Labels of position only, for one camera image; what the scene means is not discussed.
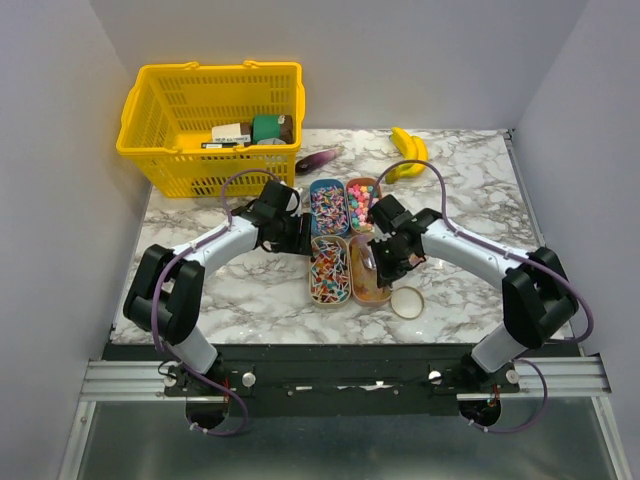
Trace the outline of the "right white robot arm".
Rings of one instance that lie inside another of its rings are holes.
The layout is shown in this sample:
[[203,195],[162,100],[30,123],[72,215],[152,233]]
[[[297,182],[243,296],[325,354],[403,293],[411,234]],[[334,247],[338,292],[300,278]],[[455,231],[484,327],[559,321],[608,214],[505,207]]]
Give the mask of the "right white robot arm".
[[426,258],[447,261],[484,280],[502,294],[502,323],[465,354],[454,368],[458,386],[485,390],[501,368],[536,350],[578,311],[557,255],[546,247],[534,252],[507,249],[461,230],[442,212],[411,213],[392,195],[370,207],[375,236],[368,242],[377,285],[387,287]]

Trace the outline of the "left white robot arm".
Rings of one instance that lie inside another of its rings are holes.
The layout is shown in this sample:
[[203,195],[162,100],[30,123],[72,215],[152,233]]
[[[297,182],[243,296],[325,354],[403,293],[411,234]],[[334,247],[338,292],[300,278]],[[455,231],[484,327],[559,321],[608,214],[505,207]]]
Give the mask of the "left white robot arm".
[[225,222],[195,240],[148,247],[125,297],[124,317],[190,367],[187,382],[201,395],[214,393],[222,380],[218,351],[197,327],[205,280],[256,249],[312,254],[311,215],[301,210],[298,190],[269,180],[257,198],[229,209]]

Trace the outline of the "yellow plastic shopping basket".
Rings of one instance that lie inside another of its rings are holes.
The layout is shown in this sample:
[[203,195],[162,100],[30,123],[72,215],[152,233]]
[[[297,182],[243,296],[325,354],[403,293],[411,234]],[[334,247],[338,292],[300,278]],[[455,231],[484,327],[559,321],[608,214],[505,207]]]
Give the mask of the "yellow plastic shopping basket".
[[[257,195],[270,174],[293,185],[305,102],[296,62],[146,65],[126,99],[116,149],[170,198]],[[291,115],[293,143],[201,148],[214,126],[251,124],[259,114]]]

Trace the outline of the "white and brown box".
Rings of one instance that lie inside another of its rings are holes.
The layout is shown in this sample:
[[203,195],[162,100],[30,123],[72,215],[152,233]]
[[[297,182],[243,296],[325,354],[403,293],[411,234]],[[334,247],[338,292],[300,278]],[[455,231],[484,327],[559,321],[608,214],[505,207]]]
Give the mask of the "white and brown box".
[[238,122],[217,125],[211,129],[211,137],[214,143],[250,144],[252,142],[251,124]]

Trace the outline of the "metal candy scoop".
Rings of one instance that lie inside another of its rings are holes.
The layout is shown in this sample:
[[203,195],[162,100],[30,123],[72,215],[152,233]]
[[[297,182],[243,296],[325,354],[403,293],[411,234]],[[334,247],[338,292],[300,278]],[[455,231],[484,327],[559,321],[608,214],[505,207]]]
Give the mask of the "metal candy scoop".
[[376,270],[375,258],[368,244],[364,244],[363,246],[360,247],[360,256],[361,256],[361,261],[367,270],[369,271]]

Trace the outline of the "gold jar lid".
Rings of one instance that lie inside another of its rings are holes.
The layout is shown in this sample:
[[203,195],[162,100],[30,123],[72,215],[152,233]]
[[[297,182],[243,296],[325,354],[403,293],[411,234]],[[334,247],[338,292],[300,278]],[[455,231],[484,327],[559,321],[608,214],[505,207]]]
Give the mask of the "gold jar lid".
[[390,305],[396,315],[402,319],[412,320],[423,312],[424,298],[414,287],[402,286],[393,290]]

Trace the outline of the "purple eggplant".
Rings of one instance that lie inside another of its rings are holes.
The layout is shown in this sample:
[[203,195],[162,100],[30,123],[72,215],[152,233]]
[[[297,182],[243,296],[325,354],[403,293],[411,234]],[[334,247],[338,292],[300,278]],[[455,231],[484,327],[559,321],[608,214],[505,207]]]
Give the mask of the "purple eggplant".
[[312,173],[331,161],[339,158],[344,152],[343,146],[335,146],[330,149],[310,154],[295,164],[295,174],[304,176]]

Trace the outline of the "pink tray popsicle candies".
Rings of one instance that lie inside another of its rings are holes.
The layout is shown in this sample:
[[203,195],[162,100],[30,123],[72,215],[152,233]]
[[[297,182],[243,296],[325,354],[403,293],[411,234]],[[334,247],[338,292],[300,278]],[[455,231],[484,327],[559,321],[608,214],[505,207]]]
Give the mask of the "pink tray popsicle candies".
[[361,261],[360,247],[368,244],[369,240],[369,235],[360,234],[349,241],[352,296],[363,306],[381,306],[390,300],[391,290],[388,287],[378,288],[376,270],[367,270]]

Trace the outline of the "blue tray swirl lollipops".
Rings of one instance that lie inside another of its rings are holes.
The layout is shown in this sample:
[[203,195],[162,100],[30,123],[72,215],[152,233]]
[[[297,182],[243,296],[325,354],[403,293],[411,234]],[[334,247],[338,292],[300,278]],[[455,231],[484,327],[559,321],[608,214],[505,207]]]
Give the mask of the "blue tray swirl lollipops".
[[350,220],[344,184],[337,179],[318,179],[311,183],[309,194],[312,234],[346,237]]

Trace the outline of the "beige tray round lollipops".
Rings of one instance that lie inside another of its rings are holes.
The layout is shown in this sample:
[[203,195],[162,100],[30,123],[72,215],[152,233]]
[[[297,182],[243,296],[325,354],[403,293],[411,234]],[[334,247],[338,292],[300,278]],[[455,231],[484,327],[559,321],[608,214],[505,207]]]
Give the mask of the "beige tray round lollipops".
[[346,241],[339,236],[317,236],[311,241],[309,293],[320,306],[338,307],[352,294],[350,256]]

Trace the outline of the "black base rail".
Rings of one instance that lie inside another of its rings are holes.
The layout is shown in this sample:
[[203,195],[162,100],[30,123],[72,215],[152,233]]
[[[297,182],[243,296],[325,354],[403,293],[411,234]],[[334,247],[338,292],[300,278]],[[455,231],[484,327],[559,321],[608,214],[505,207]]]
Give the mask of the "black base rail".
[[89,364],[82,398],[185,401],[222,408],[237,394],[252,417],[430,414],[498,410],[507,401],[602,397],[611,387],[601,359],[546,346],[478,384],[457,370],[464,344],[224,345],[215,386],[149,345],[110,345]]

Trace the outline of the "black flat box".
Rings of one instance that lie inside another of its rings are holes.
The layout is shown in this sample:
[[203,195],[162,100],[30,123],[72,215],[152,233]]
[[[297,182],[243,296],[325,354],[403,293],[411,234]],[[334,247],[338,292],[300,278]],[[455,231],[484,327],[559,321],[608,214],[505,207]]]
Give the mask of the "black flat box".
[[227,148],[236,148],[236,147],[249,147],[251,146],[251,142],[202,142],[202,149],[227,149]]

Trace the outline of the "pink tray star candies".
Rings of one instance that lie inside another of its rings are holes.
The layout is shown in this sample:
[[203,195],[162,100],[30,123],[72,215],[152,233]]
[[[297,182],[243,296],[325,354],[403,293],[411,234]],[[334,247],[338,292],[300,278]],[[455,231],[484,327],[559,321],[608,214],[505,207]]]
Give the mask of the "pink tray star candies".
[[369,177],[355,178],[347,182],[345,189],[352,233],[371,232],[372,225],[367,221],[369,206],[375,205],[381,197],[376,180]]

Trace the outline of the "yellow banana bunch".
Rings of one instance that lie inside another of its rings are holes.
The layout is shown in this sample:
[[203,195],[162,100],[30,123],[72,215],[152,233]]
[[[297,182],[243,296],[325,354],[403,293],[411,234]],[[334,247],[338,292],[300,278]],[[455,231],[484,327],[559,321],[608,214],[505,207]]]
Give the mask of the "yellow banana bunch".
[[[429,160],[427,147],[420,137],[410,135],[400,127],[392,127],[390,140],[404,160],[420,160],[424,162]],[[423,164],[402,164],[385,175],[385,182],[393,184],[402,179],[415,178],[420,176],[425,169],[426,166]]]

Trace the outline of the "green and brown package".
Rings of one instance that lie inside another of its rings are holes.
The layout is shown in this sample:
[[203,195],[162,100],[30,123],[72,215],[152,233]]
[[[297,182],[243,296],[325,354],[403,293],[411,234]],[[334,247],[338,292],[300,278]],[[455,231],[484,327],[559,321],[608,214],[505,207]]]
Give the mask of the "green and brown package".
[[269,139],[278,139],[285,144],[294,141],[294,122],[291,115],[259,114],[251,123],[252,142],[258,144]]

